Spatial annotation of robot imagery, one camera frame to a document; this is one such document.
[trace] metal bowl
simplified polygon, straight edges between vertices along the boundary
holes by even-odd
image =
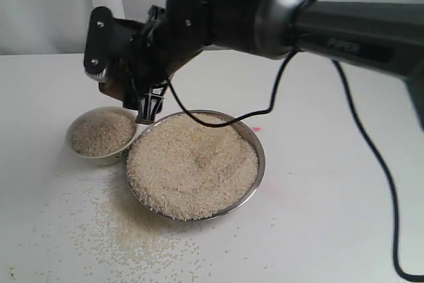
[[[208,110],[194,110],[191,111],[194,114],[206,114],[206,115],[211,115],[214,117],[218,117],[224,121],[230,121],[231,119],[233,119],[233,117],[231,117],[230,115],[224,114],[224,113],[220,113],[220,112],[216,112],[216,111],[208,111]],[[178,113],[174,113],[171,114],[169,116],[166,116],[164,118],[162,118],[161,120],[157,121],[155,124],[152,124],[150,126],[148,126],[138,137],[139,139],[142,139],[143,136],[147,135],[152,129],[154,129],[156,126],[160,125],[161,123],[163,123],[164,121],[166,121],[167,119],[171,118],[171,117],[175,117],[175,116],[180,116],[183,115],[184,112],[178,112]],[[258,139],[258,137],[256,136],[255,133],[253,133],[253,131],[246,126],[244,123],[242,122],[237,122],[233,125],[231,125],[238,133],[239,135],[246,140],[247,142],[250,143],[250,145],[252,145],[253,149],[256,151],[256,155],[258,156],[258,175],[252,185],[252,187],[249,189],[248,192],[246,192],[246,194],[244,196],[242,196],[236,203],[221,209],[219,211],[217,211],[216,213],[214,213],[213,215],[211,215],[210,217],[206,217],[206,218],[201,218],[201,219],[196,219],[196,220],[188,220],[188,221],[201,221],[201,220],[206,220],[206,219],[214,219],[217,218],[219,216],[222,215],[226,215],[227,213],[230,213],[232,211],[234,211],[235,209],[239,208],[242,204],[244,204],[246,201],[248,201],[250,199],[250,197],[253,196],[253,194],[255,193],[255,191],[258,189],[261,181],[262,181],[262,177],[264,176],[264,172],[265,172],[265,154],[264,154],[264,149],[262,148],[262,145],[260,144],[260,141]],[[131,184],[131,180],[128,178],[128,183],[130,186],[130,189],[132,191],[132,193],[134,194],[134,196],[136,196],[137,200],[146,208],[148,208],[149,210],[152,210],[156,213],[158,213],[159,215],[162,215],[164,217],[173,219],[167,215],[164,215],[160,212],[155,211],[154,209],[151,209],[151,207],[149,207],[148,205],[146,205],[137,195],[137,193],[135,192],[133,185]]]

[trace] rice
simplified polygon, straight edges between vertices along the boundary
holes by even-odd
[[[94,114],[82,121],[72,135],[72,148],[81,155],[98,157],[123,148],[135,133],[129,117],[110,111]]]
[[[187,115],[170,117],[138,139],[127,161],[130,183],[144,204],[180,220],[210,217],[236,203],[257,173],[256,152],[236,130],[204,127]]]

